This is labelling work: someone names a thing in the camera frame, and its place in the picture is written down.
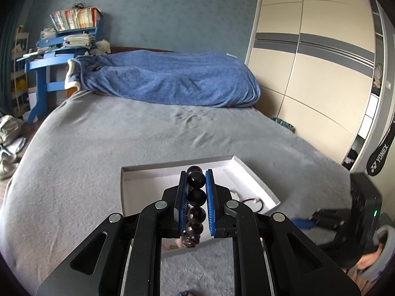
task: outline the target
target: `yellow object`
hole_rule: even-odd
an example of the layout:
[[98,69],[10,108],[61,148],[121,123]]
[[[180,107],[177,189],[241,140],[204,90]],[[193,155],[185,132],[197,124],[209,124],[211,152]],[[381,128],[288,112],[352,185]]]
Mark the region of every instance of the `yellow object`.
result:
[[17,91],[19,90],[26,90],[27,89],[27,82],[25,79],[20,79],[16,85]]

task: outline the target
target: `blue desk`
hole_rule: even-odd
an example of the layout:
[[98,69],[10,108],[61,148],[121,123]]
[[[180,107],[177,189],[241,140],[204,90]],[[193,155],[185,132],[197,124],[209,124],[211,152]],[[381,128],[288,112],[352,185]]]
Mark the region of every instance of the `blue desk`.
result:
[[73,53],[67,53],[61,55],[56,55],[56,51],[52,51],[44,54],[44,59],[39,59],[26,63],[25,65],[26,73],[31,70],[35,70],[36,72],[36,88],[37,88],[36,90],[37,103],[30,111],[29,118],[27,120],[27,123],[29,125],[33,123],[35,117],[39,117],[47,111],[47,92],[64,90],[64,81],[47,83],[46,68],[53,65],[60,65],[67,63],[68,59],[73,59],[77,55],[79,55],[76,53],[81,53],[82,52],[81,49],[83,51],[82,54],[84,54],[85,51],[87,50],[85,48],[80,48],[80,49],[76,49],[76,51]]
[[[63,45],[63,39],[65,36],[88,33],[98,38],[101,29],[101,21],[98,21],[97,27],[74,29],[61,31],[57,33],[57,37],[47,40],[41,40],[38,42],[38,47],[45,46],[58,46],[59,48],[52,49],[44,52],[42,55],[43,59],[26,62],[25,72],[34,70],[36,72],[36,97],[37,103],[34,108],[31,109],[28,124],[32,124],[35,117],[39,117],[47,111],[47,92],[64,90],[64,81],[48,82],[46,79],[46,68],[53,65],[60,65],[67,63],[68,59],[73,59],[77,56],[83,55],[88,48],[84,47],[60,47]],[[17,61],[25,60],[30,57],[23,57]]]

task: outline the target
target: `white fleece lining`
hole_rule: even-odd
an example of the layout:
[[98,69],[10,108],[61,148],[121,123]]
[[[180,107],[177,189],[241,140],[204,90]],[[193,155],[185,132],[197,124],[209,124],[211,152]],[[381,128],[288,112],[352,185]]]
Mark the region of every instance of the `white fleece lining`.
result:
[[70,88],[77,88],[78,91],[81,90],[81,84],[78,81],[70,81],[70,77],[74,73],[74,68],[76,65],[74,64],[74,61],[71,59],[67,60],[67,64],[69,65],[69,70],[67,71],[66,74],[66,79],[64,81],[64,88],[65,89],[70,89]]

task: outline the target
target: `stuffed toy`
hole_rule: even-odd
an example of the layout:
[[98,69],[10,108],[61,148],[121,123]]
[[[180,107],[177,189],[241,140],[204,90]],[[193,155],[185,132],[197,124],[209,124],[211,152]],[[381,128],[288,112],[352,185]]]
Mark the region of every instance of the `stuffed toy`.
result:
[[96,55],[96,54],[101,55],[101,54],[110,54],[110,53],[111,53],[110,42],[106,40],[97,41],[96,48],[89,50],[90,55]]

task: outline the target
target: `white cardboard box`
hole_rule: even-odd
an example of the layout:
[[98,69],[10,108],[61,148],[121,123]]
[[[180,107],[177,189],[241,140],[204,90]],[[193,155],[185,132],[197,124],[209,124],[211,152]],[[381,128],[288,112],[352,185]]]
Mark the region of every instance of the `white cardboard box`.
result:
[[[236,200],[260,197],[265,203],[260,213],[270,214],[270,210],[277,206],[280,201],[265,185],[236,156],[203,158],[173,163],[159,163],[142,166],[128,166],[121,168],[121,199],[124,216],[139,213],[143,208],[162,198],[165,189],[177,186],[181,171],[197,165],[203,173],[207,169],[213,170],[214,182],[217,185],[229,188],[232,197]],[[253,210],[260,208],[260,203],[247,202]],[[207,204],[202,208],[207,213]],[[208,217],[203,223],[204,230],[200,242],[208,242],[210,235]],[[170,250],[175,247],[175,240],[162,240],[162,250]]]

